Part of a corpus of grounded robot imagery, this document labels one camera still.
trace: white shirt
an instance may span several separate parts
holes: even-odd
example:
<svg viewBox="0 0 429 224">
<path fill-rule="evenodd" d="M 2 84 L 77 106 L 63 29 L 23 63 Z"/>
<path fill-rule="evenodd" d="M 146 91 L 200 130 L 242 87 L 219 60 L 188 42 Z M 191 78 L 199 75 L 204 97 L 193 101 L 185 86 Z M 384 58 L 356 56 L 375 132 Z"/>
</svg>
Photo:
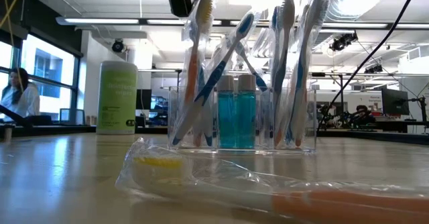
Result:
<svg viewBox="0 0 429 224">
<path fill-rule="evenodd" d="M 19 114 L 21 117 L 40 115 L 40 96 L 35 84 L 28 83 L 27 88 L 24 90 L 18 103 L 12 104 L 12 96 L 15 91 L 18 90 L 11 87 L 5 93 L 5 96 L 1 100 L 2 106 L 16 114 Z M 12 121 L 12 119 L 5 116 L 4 121 Z"/>
</svg>

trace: bottle cap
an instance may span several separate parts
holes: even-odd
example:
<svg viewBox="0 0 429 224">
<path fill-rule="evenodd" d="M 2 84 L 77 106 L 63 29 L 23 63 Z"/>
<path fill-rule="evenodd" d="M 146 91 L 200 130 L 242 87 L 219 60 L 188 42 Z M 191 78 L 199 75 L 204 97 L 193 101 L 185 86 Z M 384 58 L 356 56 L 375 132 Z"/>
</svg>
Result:
<svg viewBox="0 0 429 224">
<path fill-rule="evenodd" d="M 217 91 L 234 91 L 234 77 L 221 76 L 217 83 Z"/>
<path fill-rule="evenodd" d="M 256 91 L 256 77 L 252 74 L 240 75 L 239 91 Z"/>
</svg>

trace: blue liquid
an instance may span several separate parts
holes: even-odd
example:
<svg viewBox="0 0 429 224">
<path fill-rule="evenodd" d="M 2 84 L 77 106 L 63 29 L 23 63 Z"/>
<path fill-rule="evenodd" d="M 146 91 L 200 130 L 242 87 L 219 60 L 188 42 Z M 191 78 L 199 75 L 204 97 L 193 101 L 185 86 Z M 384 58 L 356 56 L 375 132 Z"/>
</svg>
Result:
<svg viewBox="0 0 429 224">
<path fill-rule="evenodd" d="M 255 91 L 240 91 L 237 97 L 237 148 L 255 147 Z"/>
<path fill-rule="evenodd" d="M 236 148 L 235 101 L 233 91 L 218 93 L 219 135 L 221 148 Z"/>
</svg>

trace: acrylic organizer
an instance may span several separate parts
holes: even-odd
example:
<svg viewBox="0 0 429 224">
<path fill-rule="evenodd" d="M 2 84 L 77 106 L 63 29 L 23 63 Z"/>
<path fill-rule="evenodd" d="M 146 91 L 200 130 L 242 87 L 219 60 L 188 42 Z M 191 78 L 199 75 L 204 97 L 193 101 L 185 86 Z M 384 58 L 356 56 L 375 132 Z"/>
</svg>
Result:
<svg viewBox="0 0 429 224">
<path fill-rule="evenodd" d="M 294 154 L 294 153 L 306 153 L 313 152 L 316 149 L 316 91 L 312 89 L 307 90 L 307 103 L 306 108 L 305 124 L 303 127 L 305 130 L 304 141 L 298 148 L 295 145 L 286 144 L 286 140 L 282 141 L 282 144 L 277 147 L 274 146 L 274 130 L 273 130 L 273 106 L 272 106 L 272 91 L 270 89 L 261 92 L 259 89 L 255 91 L 255 107 L 254 107 L 254 122 L 250 125 L 253 129 L 249 129 L 246 133 L 251 133 L 248 138 L 254 138 L 252 144 L 244 144 L 243 138 L 240 138 L 239 126 L 241 125 L 240 117 L 238 117 L 238 110 L 240 104 L 238 104 L 237 98 L 238 93 L 234 93 L 234 104 L 231 104 L 233 109 L 229 109 L 230 113 L 235 114 L 230 118 L 231 123 L 226 125 L 226 128 L 222 126 L 223 120 L 221 119 L 219 111 L 219 101 L 222 101 L 222 92 L 214 88 L 213 93 L 206 102 L 210 107 L 205 108 L 198 119 L 194 123 L 193 127 L 188 130 L 188 133 L 184 138 L 176 145 L 172 144 L 172 138 L 178 127 L 178 120 L 182 117 L 185 110 L 180 102 L 184 95 L 186 87 L 170 87 L 170 99 L 168 101 L 168 146 L 171 149 L 181 150 L 184 152 L 201 152 L 201 153 L 232 153 L 232 154 Z M 287 89 L 284 89 L 282 97 L 287 97 Z M 211 146 L 206 140 L 203 128 L 212 127 L 212 138 Z"/>
</svg>

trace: clear plastic holder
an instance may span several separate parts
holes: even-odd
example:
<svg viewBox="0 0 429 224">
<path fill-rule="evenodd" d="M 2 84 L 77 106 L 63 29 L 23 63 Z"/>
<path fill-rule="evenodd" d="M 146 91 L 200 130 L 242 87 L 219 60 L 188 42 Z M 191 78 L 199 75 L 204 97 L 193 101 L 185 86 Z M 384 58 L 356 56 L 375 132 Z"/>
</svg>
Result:
<svg viewBox="0 0 429 224">
<path fill-rule="evenodd" d="M 204 134 L 194 136 L 192 128 L 177 144 L 172 144 L 173 133 L 177 126 L 177 119 L 181 118 L 184 112 L 179 109 L 180 96 L 185 93 L 186 87 L 170 87 L 170 99 L 168 101 L 168 147 L 182 152 L 196 153 L 231 153 L 231 154 L 305 154 L 316 150 L 316 91 L 307 90 L 308 106 L 304 121 L 305 130 L 304 141 L 300 147 L 290 146 L 283 140 L 277 147 L 273 142 L 273 106 L 272 91 L 256 90 L 255 92 L 255 144 L 254 148 L 222 148 L 221 131 L 219 129 L 218 112 L 218 92 L 214 88 L 206 104 L 211 104 L 210 116 L 206 119 L 212 119 L 212 144 L 207 144 Z M 282 97 L 286 97 L 287 89 L 283 89 Z"/>
</svg>

